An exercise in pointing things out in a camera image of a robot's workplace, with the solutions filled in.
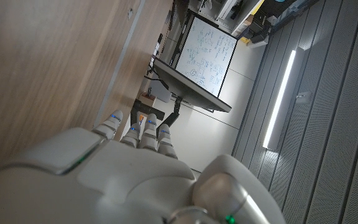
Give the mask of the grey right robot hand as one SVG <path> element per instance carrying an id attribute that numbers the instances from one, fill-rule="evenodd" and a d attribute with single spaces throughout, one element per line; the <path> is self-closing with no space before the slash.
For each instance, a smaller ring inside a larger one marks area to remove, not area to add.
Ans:
<path id="1" fill-rule="evenodd" d="M 200 175 L 175 154 L 167 125 L 115 141 L 115 111 L 71 128 L 0 166 L 0 223 L 283 223 L 264 185 L 222 154 Z"/>

